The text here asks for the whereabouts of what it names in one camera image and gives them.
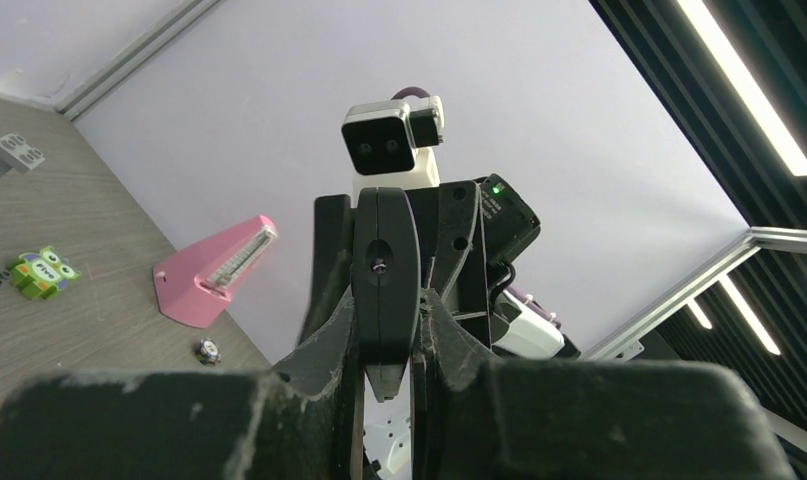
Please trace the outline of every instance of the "black box module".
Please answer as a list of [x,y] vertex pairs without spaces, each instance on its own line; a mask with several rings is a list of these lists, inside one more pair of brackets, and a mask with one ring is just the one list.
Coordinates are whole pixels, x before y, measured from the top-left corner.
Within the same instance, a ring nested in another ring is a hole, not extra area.
[[541,222],[496,173],[480,184],[485,251],[490,265],[510,263],[538,237]]

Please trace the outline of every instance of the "linear light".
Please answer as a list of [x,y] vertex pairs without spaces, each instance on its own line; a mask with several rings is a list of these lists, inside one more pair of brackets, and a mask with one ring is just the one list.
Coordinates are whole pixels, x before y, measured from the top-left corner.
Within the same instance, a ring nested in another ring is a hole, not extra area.
[[686,305],[689,306],[689,310],[692,311],[692,315],[697,319],[697,323],[700,324],[701,327],[712,330],[712,322],[709,321],[709,317],[703,313],[703,309],[700,308],[700,305],[697,304],[694,300],[689,300],[689,303]]
[[724,290],[727,292],[727,295],[730,297],[730,300],[733,301],[733,304],[736,305],[736,308],[739,309],[739,313],[742,314],[742,317],[745,318],[745,321],[750,326],[753,333],[759,338],[762,344],[765,346],[765,349],[769,352],[773,353],[774,355],[780,355],[780,348],[777,347],[777,344],[774,343],[774,340],[771,338],[771,335],[768,334],[768,330],[765,330],[765,327],[756,317],[756,314],[750,308],[745,297],[739,293],[739,289],[736,288],[736,285],[733,284],[733,281],[730,280],[730,277],[724,275],[719,280],[721,282],[721,286],[724,287]]
[[677,0],[677,3],[792,175],[807,176],[806,156],[703,1]]

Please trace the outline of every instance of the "screw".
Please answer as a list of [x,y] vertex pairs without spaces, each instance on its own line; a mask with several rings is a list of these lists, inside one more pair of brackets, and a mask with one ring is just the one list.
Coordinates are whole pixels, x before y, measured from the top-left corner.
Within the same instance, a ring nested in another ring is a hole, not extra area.
[[376,260],[371,262],[371,271],[377,275],[382,275],[386,271],[388,271],[388,265],[385,264],[385,260],[382,258],[377,258]]

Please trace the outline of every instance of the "black slatted ceiling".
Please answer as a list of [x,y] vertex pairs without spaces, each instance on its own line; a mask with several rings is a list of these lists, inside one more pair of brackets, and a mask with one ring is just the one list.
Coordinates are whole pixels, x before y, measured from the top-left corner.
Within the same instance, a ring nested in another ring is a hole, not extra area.
[[[792,176],[674,0],[590,0],[747,222],[807,229]],[[807,156],[807,0],[704,0]],[[720,285],[658,329],[683,358],[728,366],[807,430],[807,256],[762,251],[730,274],[777,342],[768,353]]]

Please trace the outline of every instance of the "white backdrop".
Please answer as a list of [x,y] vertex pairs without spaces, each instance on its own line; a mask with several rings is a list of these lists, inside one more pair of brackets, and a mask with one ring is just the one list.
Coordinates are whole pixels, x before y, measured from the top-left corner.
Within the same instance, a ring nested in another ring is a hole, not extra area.
[[0,94],[55,105],[182,0],[0,0]]
[[516,285],[581,349],[746,228],[581,0],[229,0],[78,127],[176,247],[273,219],[230,312],[275,362],[307,303],[312,202],[350,192],[344,114],[408,85],[444,100],[443,180],[499,172],[541,217]]

